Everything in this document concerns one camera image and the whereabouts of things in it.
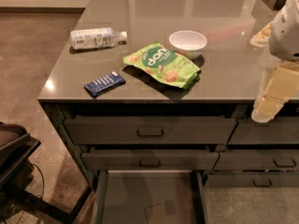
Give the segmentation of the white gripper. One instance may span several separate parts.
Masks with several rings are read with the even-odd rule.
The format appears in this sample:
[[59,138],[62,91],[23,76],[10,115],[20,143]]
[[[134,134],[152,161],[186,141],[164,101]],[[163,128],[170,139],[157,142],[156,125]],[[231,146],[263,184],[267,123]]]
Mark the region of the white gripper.
[[286,0],[284,7],[251,40],[250,44],[263,48],[284,62],[278,65],[262,95],[255,101],[251,118],[259,123],[273,119],[299,91],[299,0]]

